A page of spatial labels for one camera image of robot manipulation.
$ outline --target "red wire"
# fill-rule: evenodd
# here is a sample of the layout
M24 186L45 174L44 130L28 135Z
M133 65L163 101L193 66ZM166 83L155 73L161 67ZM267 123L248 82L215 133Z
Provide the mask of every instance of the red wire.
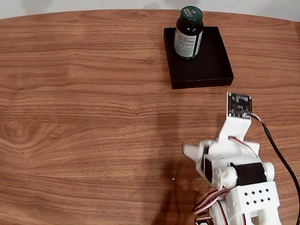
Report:
M248 148L252 149L249 145L247 145L246 143L244 143L244 142L242 142L241 140L237 139L236 137L229 136L228 138L233 139L233 140L235 140L235 141L237 141L237 142L239 142L239 143L241 143L241 144L247 146Z
M203 221L203 220L212 220L212 217L202 217L202 218L198 218L198 219L196 219L195 222L200 222L200 221Z
M212 191L210 192L208 195L206 195L205 198L203 198L193 209L192 211L195 211L196 209L200 208L201 204L203 204L203 202L208 199L209 197L213 196L214 194L216 194L218 192L218 190Z
M217 195L215 198L210 199L210 202L205 204L205 205L200 205L200 207L196 208L195 210L193 210L194 214L199 214L200 212L209 209L217 200L220 196L227 194L229 192L229 190L225 190L223 192L221 192L219 195Z
M225 222L225 225L228 225L228 222L227 222L227 219L226 219L226 216L225 216L225 213L224 213L224 210L223 210L223 207L222 207L221 203L219 201L217 201L217 204L220 208L220 211L221 211L221 214L222 214L222 217L223 217L223 221Z
M246 218L245 218L245 214L242 215L243 217L243 225L246 225Z

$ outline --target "black cable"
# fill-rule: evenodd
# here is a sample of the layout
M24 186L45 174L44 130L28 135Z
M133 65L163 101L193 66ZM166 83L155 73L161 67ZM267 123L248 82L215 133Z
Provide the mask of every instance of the black cable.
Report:
M299 212L298 212L298 219L297 219L297 223L296 225L300 225L300 186L299 186L299 182L297 180L296 175L294 174L293 170L291 169L291 167L289 166L289 164L287 163L287 161L285 160L285 158L283 157L283 155L281 154L281 152L279 151L279 149L277 148L275 142L273 141L273 138L271 136L271 133L269 131L269 129L267 128L266 124L254 113L249 113L250 116L256 118L258 121L260 121L262 123L263 129L271 143L271 145L273 146L273 149L275 150L276 154L278 155L278 157L280 158L281 162L285 165L286 169L288 170L288 172L290 173L292 180L294 181L294 184L296 186L297 189L297 193L298 193L298 201L299 201Z

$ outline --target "circuit board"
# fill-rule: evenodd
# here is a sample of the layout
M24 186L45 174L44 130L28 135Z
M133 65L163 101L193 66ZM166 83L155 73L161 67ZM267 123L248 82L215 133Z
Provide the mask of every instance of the circuit board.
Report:
M248 95L228 93L228 116L250 119L252 98Z

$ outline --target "hole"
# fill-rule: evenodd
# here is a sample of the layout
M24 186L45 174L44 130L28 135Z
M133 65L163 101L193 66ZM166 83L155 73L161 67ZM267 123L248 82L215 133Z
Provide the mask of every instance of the hole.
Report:
M252 217L252 218L251 218L251 222L252 222L254 225L259 225L259 219L258 219L258 217Z

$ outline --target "white wall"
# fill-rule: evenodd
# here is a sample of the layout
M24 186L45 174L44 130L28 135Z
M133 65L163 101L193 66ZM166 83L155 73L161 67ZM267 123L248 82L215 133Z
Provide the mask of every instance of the white wall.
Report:
M49 12L198 6L203 11L233 12L300 21L300 0L0 0L0 18Z

